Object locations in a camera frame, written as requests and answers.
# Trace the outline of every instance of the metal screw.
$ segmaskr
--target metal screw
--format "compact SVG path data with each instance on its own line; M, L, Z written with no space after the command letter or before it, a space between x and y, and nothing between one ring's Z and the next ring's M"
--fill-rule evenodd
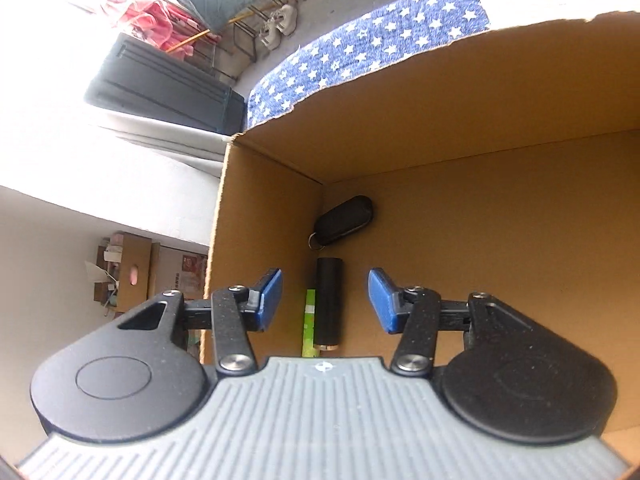
M419 372L429 365L429 360L424 355L405 354L398 358L396 364L405 372Z
M244 354L229 354L220 359L220 366L230 372L241 372L253 364L254 361Z

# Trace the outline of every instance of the blue fabric with white stars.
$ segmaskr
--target blue fabric with white stars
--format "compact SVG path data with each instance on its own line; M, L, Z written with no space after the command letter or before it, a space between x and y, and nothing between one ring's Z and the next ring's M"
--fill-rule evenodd
M247 126L309 95L487 30L480 0L398 0L345 23L287 57L249 95Z

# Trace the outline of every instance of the blue rubber pad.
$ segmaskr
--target blue rubber pad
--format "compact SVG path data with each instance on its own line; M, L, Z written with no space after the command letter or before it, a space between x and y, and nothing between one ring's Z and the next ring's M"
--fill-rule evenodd
M273 275L273 278L265 285L260 294L260 307L256 312L259 330L267 330L276 313L276 308L282 297L282 271L280 269Z
M369 301L378 314L380 325L389 334L399 331L398 325L398 295L384 275L377 269L369 271Z

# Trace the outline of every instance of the black cylinder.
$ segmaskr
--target black cylinder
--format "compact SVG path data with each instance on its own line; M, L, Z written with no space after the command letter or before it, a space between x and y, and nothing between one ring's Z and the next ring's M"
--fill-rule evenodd
M314 347L335 350L342 337L342 260L318 258Z

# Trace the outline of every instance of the white shoe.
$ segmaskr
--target white shoe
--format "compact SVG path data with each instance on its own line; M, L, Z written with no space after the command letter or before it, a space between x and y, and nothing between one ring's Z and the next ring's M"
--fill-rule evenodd
M285 36L288 36L296 30L298 10L294 6L284 4L280 9L273 13L273 19L276 22L278 30Z
M260 41L269 50L276 49L280 44L280 31L273 20L267 20L260 29Z

